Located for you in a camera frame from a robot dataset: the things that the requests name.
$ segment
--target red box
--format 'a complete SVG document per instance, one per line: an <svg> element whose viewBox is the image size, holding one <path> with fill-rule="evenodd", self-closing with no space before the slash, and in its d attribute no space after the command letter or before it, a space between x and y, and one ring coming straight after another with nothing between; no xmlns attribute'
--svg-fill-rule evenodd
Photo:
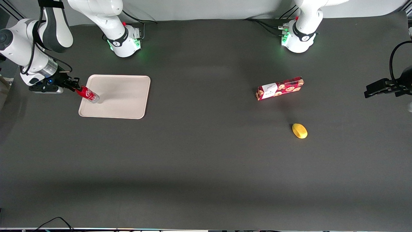
<svg viewBox="0 0 412 232"><path fill-rule="evenodd" d="M258 101L260 101L265 98L276 97L290 92L296 92L300 90L303 84L304 81L302 77L298 76L289 80L262 85L257 88L256 98Z"/></svg>

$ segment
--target white wall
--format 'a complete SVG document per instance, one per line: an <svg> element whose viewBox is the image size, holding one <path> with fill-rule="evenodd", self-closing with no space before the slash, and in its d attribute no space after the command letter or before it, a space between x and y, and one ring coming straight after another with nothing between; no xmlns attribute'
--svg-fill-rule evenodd
<svg viewBox="0 0 412 232"><path fill-rule="evenodd" d="M9 0L26 17L38 18L37 0ZM324 7L326 18L370 17L384 15L407 0L350 0L338 6ZM91 24L85 16L63 0L70 25ZM292 0L123 0L124 9L141 19L158 21L190 19L244 19L279 17L294 5Z"/></svg>

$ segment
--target black cable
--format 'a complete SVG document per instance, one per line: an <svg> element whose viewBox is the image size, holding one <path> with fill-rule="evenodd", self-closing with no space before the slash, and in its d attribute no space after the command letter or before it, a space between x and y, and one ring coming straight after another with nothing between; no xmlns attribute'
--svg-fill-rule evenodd
<svg viewBox="0 0 412 232"><path fill-rule="evenodd" d="M14 14L12 14L7 8L5 8L2 4L0 4L0 6L1 6L3 9L5 9L11 16L13 16L17 21L19 21L19 19L18 19Z"/></svg>
<svg viewBox="0 0 412 232"><path fill-rule="evenodd" d="M36 44L36 46L37 46L37 48L38 48L41 52L43 52L44 54L46 54L48 57L52 58L52 59L55 60L55 61L58 61L58 62L60 62L60 63L63 63L63 64L65 64L67 67L69 67L69 71L67 71L68 73L71 73L71 72L73 71L73 68L72 68L68 63L62 61L61 59L57 59L57 58L55 58L55 57L47 54L45 51L43 51L43 49L40 48L40 46L39 46L38 44Z"/></svg>
<svg viewBox="0 0 412 232"><path fill-rule="evenodd" d="M268 28L266 28L266 27L264 26L264 24L261 24L261 23L259 23L259 22L258 22L258 24L261 25L267 32L271 33L272 35L274 35L274 36L278 36L278 35L279 35L279 34L274 33L273 31L269 30Z"/></svg>
<svg viewBox="0 0 412 232"><path fill-rule="evenodd" d="M298 9L299 9L299 7L296 8L287 18L290 18L292 16L292 14L295 13Z"/></svg>
<svg viewBox="0 0 412 232"><path fill-rule="evenodd" d="M274 35L274 36L278 36L278 35L279 35L279 34L274 33L273 31L269 30L268 28L266 28L266 27L265 27L265 24L266 24L266 23L260 22L260 20L254 20L254 19L244 19L244 20L257 22L257 23L258 23L259 25L261 25L267 32L271 33L272 35Z"/></svg>
<svg viewBox="0 0 412 232"><path fill-rule="evenodd" d="M67 225L67 227L69 227L69 229L70 229L71 232L74 231L74 228L73 228L68 222L66 222L66 220L64 220L62 217L55 217L55 218L49 220L48 222L45 222L45 223L41 224L41 225L40 225L39 227L37 227L37 229L35 229L33 232L38 231L38 230L39 230L40 228L42 228L45 224L47 224L47 223L49 223L49 222L51 222L51 221L53 221L54 219L57 219L57 218L59 218L59 219L61 219L62 221L64 221L64 223Z"/></svg>
<svg viewBox="0 0 412 232"><path fill-rule="evenodd" d="M21 17L21 19L24 19L23 15L21 15L21 14L20 14L13 6L11 6L6 0L3 0L3 2L6 3L11 9L13 9L14 12L16 12L16 13Z"/></svg>
<svg viewBox="0 0 412 232"><path fill-rule="evenodd" d="M39 21L37 22L36 31L39 31L39 27L40 27L40 23L41 23L42 19L43 19L43 7L40 7L40 17L39 17ZM23 74L23 75L26 75L28 73L28 71L30 70L31 64L33 63L35 44L36 44L36 42L34 42L34 38L33 38L33 44L31 46L31 57L30 57L30 61L28 63L26 71L23 71L23 67L20 66L20 73Z"/></svg>
<svg viewBox="0 0 412 232"><path fill-rule="evenodd" d="M264 24L265 26L270 27L270 28L275 28L275 29L278 28L277 26L272 26L272 25L267 24L267 23L265 23L264 21L258 20L258 19L250 19L250 18L247 18L247 19L244 19L244 20L246 20L246 21L258 22L258 23Z"/></svg>
<svg viewBox="0 0 412 232"><path fill-rule="evenodd" d="M296 5L294 5L292 8L290 8L288 11L286 11L282 16L279 17L279 19L281 19L285 14L287 14L289 11L293 10L296 7Z"/></svg>
<svg viewBox="0 0 412 232"><path fill-rule="evenodd" d="M123 10L123 13L124 13L125 15L129 16L130 18L132 18L132 19L140 22L140 23L143 23L143 22L153 22L153 23L157 24L157 21L153 21L153 20L141 20L141 19L135 18L135 17L129 15L129 14L128 14L126 11L124 11L124 10Z"/></svg>
<svg viewBox="0 0 412 232"><path fill-rule="evenodd" d="M393 65L392 65L392 64L393 64L393 56L395 55L396 50L398 50L398 48L399 48L400 46L402 46L402 45L404 45L404 44L406 44L406 43L412 43L412 40L408 40L408 41L402 42L402 43L398 44L398 45L393 49L393 51L392 51L392 53L391 53L391 57L389 58L389 73L390 73L390 75L391 75L392 82L395 84L395 86L396 86L402 93L408 94L408 95L412 95L411 92L408 92L408 91L404 90L403 88L401 88L401 87L399 86L398 82L395 80L395 76L393 75Z"/></svg>
<svg viewBox="0 0 412 232"><path fill-rule="evenodd" d="M135 18L135 17L133 17L133 16L129 15L126 11L123 11L123 13L124 13L125 15L129 16L131 19L134 19L134 20L138 21L139 23L143 24L143 33L142 33L141 38L139 38L139 40L142 40L142 39L144 39L144 38L145 38L145 30L146 30L146 25L145 25L145 23L144 23L143 21L154 22L154 23L156 23L156 24L157 24L157 22L156 22L156 21L152 21L152 20L140 20L140 19L138 19L138 18Z"/></svg>

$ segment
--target green led light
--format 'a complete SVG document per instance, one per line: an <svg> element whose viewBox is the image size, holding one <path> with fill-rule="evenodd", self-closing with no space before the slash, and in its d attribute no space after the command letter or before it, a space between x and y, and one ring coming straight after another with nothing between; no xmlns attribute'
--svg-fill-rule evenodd
<svg viewBox="0 0 412 232"><path fill-rule="evenodd" d="M108 43L108 44L109 44L109 46L110 46L110 50L112 50L112 51L113 51L112 45L110 44L109 40L107 40L107 43Z"/></svg>

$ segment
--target red can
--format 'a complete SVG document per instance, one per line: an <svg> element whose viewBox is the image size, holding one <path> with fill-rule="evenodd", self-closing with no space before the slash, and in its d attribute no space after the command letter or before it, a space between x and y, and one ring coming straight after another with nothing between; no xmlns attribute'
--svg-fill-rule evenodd
<svg viewBox="0 0 412 232"><path fill-rule="evenodd" d="M93 91L91 91L88 87L82 85L80 90L76 90L76 93L80 95L81 97L86 98L89 100L91 103L96 103L99 101L100 97Z"/></svg>

